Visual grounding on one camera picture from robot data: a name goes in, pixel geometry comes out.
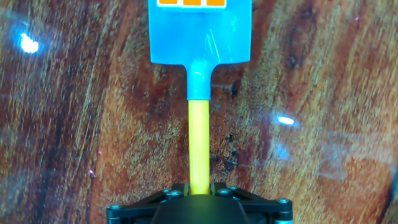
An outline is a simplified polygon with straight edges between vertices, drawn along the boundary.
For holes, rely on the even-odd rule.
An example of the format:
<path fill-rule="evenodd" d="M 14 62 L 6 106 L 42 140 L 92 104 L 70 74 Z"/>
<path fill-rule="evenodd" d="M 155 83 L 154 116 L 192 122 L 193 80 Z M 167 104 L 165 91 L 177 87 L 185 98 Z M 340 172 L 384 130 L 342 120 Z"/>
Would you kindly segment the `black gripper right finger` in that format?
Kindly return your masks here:
<path fill-rule="evenodd" d="M 293 203 L 286 198 L 268 200 L 239 187 L 213 182 L 213 195 L 237 202 L 252 224 L 293 224 Z"/>

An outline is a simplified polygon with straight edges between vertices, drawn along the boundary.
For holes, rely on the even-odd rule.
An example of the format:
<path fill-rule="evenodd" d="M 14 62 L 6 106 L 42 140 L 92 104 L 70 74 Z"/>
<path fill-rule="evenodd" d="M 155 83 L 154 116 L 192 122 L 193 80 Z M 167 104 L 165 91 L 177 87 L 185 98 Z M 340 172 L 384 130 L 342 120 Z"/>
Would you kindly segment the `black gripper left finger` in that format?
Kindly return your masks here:
<path fill-rule="evenodd" d="M 186 184 L 173 184 L 130 205 L 110 205 L 106 208 L 107 224 L 150 224 L 164 203 L 187 196 Z"/>

